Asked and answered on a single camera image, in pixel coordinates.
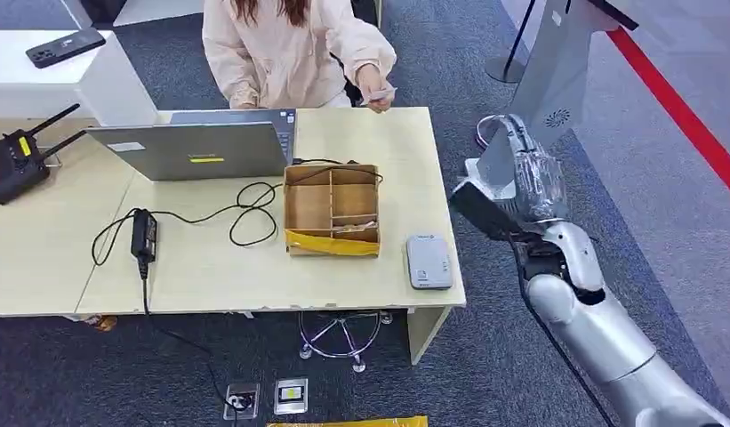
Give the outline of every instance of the yellow tape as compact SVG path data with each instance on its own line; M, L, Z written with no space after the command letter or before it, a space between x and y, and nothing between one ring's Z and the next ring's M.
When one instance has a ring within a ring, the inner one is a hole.
M189 161L192 163L218 163L223 161L223 157L191 158Z
M27 138L20 136L19 137L19 146L21 147L21 152L24 153L25 156L29 156L32 154L32 151L29 150L29 144L27 143Z
M428 427L428 417L420 415L411 418L390 418L387 420L352 421L347 423L271 423L267 424L267 427Z
M376 255L380 251L380 243L362 242L342 238L319 238L285 230L286 243L309 251L333 255Z

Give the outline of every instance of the yellow paper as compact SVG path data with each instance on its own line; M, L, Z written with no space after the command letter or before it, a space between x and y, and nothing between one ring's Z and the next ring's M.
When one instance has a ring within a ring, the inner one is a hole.
M380 251L380 243L362 242L359 240L347 240L343 238L320 238L307 236L306 234L295 233L286 230L286 242L308 251L322 252L333 255L376 255Z
M345 423L281 423L267 424L267 427L428 427L428 417L425 415L411 418L389 418L384 420L351 421Z

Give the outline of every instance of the pink jacket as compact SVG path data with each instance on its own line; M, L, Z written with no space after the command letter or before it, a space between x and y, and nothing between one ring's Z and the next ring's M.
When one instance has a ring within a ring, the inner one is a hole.
M279 1L260 0L254 25L237 19L233 0L205 0L205 56L231 108L316 108L341 93L344 74L355 82L367 63L383 77L393 68L393 47L354 17L349 0L309 0L303 28L278 16ZM329 53L341 59L343 74Z

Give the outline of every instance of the white power bank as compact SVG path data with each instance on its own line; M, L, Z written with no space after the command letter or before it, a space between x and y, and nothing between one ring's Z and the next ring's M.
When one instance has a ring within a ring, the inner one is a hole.
M448 244L443 238L411 236L406 240L406 261L414 289L448 289L453 285Z

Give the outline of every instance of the floor socket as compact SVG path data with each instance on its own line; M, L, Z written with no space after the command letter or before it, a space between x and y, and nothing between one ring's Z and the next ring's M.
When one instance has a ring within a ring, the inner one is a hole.
M307 412L309 387L307 378L278 380L276 383L276 415L304 414Z
M260 406L260 385L229 384L229 388L226 390L226 400L238 409L235 411L229 405L223 404L224 420L251 420L256 418L257 408Z

